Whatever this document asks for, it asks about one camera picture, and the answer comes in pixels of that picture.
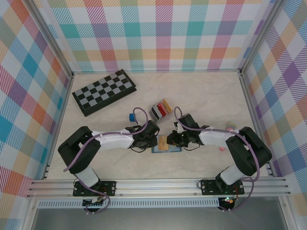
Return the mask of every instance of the plaid wall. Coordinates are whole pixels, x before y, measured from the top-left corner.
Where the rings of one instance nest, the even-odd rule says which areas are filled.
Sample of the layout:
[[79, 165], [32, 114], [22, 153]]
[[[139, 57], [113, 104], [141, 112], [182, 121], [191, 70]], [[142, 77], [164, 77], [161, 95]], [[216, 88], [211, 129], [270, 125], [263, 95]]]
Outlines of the plaid wall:
[[279, 176], [288, 179], [297, 220], [307, 224], [307, 0], [288, 0], [247, 82]]
[[68, 77], [21, 0], [0, 0], [0, 229], [21, 224], [43, 170]]
[[240, 62], [240, 64], [239, 64], [238, 69], [241, 69], [241, 68], [242, 68], [242, 66], [243, 66], [243, 64], [244, 64], [244, 62], [245, 62], [247, 56], [249, 55], [250, 49], [254, 46], [254, 44], [255, 44], [255, 42], [256, 42], [256, 40], [257, 40], [257, 37], [258, 37], [258, 35], [259, 35], [259, 32], [261, 31], [262, 27], [264, 26], [265, 20], [266, 20], [266, 19], [268, 18], [268, 16], [270, 15], [270, 12], [271, 12], [271, 10], [272, 10], [272, 7], [273, 7], [275, 1], [276, 1], [276, 0], [270, 0], [270, 3], [268, 4], [268, 6], [267, 6], [267, 8], [266, 8], [266, 10], [265, 10], [265, 12], [264, 12], [264, 14], [263, 14], [263, 16], [262, 16], [260, 22], [259, 22], [259, 24], [258, 24], [258, 26], [257, 26], [257, 29], [255, 30], [255, 32], [254, 32], [254, 34], [253, 34], [253, 36], [252, 36], [252, 39], [250, 40], [250, 42], [249, 42], [249, 44], [248, 44], [248, 47], [247, 47], [247, 49], [246, 49], [246, 51], [245, 51], [245, 53], [244, 53], [244, 55], [243, 55], [243, 58], [242, 58], [242, 60], [241, 60], [241, 62]]
[[71, 65], [84, 72], [237, 69], [268, 2], [36, 0]]

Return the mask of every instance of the pink object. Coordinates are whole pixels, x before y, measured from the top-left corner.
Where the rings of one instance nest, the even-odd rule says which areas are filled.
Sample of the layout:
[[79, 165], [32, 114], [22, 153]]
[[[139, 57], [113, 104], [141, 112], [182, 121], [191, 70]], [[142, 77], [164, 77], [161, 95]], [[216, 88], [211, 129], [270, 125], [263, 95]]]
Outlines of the pink object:
[[[232, 130], [234, 130], [234, 129], [233, 129], [232, 127], [227, 127], [226, 130], [232, 131]], [[219, 149], [220, 149], [220, 151], [224, 151], [226, 148], [220, 147]]]

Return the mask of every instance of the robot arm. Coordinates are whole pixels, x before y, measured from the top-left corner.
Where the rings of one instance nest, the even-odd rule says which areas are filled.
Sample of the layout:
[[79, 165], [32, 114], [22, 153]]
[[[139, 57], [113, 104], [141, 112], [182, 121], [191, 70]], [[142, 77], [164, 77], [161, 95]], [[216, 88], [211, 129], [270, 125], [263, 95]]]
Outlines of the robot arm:
[[66, 166], [69, 166], [80, 151], [80, 145], [84, 145], [90, 138], [97, 136], [85, 146], [75, 163], [69, 168], [71, 174], [74, 174], [86, 186], [92, 187], [99, 182], [99, 179], [89, 164], [98, 150], [132, 149], [134, 147], [144, 150], [157, 145], [156, 132], [160, 128], [150, 120], [144, 131], [133, 134], [142, 128], [142, 126], [127, 127], [104, 136], [104, 132], [91, 131], [87, 126], [83, 126], [60, 145], [58, 152]]
[[[203, 131], [188, 130], [178, 122], [175, 122], [177, 130], [173, 130], [172, 134], [167, 137], [168, 144], [187, 147], [192, 142], [199, 145], [215, 145], [229, 149], [235, 163], [227, 167], [215, 178], [216, 187], [221, 193], [227, 193], [227, 191], [232, 190], [231, 185], [236, 181], [242, 177], [252, 176], [257, 171], [256, 163], [250, 150], [234, 133], [213, 131], [209, 126], [199, 127], [190, 114], [183, 115], [179, 118], [179, 121], [184, 126], [193, 129], [203, 129]], [[265, 165], [272, 158], [270, 150], [250, 127], [234, 130], [234, 132], [243, 136], [251, 145], [257, 157], [259, 167]]]

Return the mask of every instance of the black mounting plate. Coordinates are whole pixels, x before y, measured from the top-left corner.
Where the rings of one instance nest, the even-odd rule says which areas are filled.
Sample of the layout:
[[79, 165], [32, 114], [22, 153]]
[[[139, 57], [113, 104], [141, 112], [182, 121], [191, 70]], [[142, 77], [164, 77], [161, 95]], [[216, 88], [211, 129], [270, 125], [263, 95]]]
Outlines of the black mounting plate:
[[87, 206], [88, 210], [90, 212], [96, 212], [100, 209], [100, 207], [104, 204], [104, 200], [100, 200], [100, 201], [96, 201], [95, 203], [92, 203], [92, 199], [86, 199], [82, 201], [82, 206]]
[[[94, 186], [91, 187], [91, 189], [94, 189], [99, 192], [103, 192], [108, 196], [115, 196], [115, 190], [116, 190], [116, 181], [99, 181]], [[72, 193], [73, 196], [99, 196], [99, 194], [91, 192], [90, 190], [87, 190], [83, 187], [82, 184], [80, 184], [79, 181], [76, 181], [74, 183], [74, 190]]]
[[201, 188], [201, 194], [202, 195], [236, 195], [236, 189], [238, 190], [238, 195], [243, 195], [244, 192], [244, 187], [242, 181], [236, 181], [231, 188], [228, 190], [227, 193], [222, 193], [220, 189], [216, 186], [215, 183], [216, 180], [205, 180], [202, 179], [200, 181], [200, 188]]

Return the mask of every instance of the metal rail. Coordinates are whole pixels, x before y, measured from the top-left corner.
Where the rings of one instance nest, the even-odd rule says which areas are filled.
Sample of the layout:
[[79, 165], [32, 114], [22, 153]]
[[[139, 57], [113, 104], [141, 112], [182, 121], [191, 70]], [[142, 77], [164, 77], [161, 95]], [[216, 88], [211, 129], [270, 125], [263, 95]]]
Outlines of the metal rail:
[[[192, 198], [225, 197], [225, 195], [202, 196], [195, 179], [120, 179], [116, 180], [115, 196], [111, 198]], [[251, 190], [250, 182], [243, 182], [247, 196]], [[33, 181], [28, 199], [85, 199], [93, 197], [72, 196], [73, 180]], [[289, 196], [290, 189], [283, 177], [260, 177], [255, 182], [252, 196]]]

